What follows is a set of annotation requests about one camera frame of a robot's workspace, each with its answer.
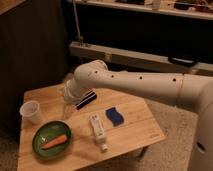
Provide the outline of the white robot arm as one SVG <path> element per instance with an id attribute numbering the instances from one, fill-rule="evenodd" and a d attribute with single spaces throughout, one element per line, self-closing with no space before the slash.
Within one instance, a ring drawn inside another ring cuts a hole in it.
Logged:
<path id="1" fill-rule="evenodd" d="M 188 171 L 213 171 L 213 77 L 110 71 L 102 60 L 78 66 L 62 90 L 68 104 L 93 88 L 108 88 L 195 112 L 198 123 Z"/>

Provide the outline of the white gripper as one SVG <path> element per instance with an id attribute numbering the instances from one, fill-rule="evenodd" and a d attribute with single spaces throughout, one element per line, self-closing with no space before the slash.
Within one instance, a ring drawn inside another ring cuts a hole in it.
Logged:
<path id="1" fill-rule="evenodd" d="M 87 89 L 81 87 L 75 79 L 68 80 L 63 88 L 63 97 L 67 104 L 79 103 L 86 93 Z"/>

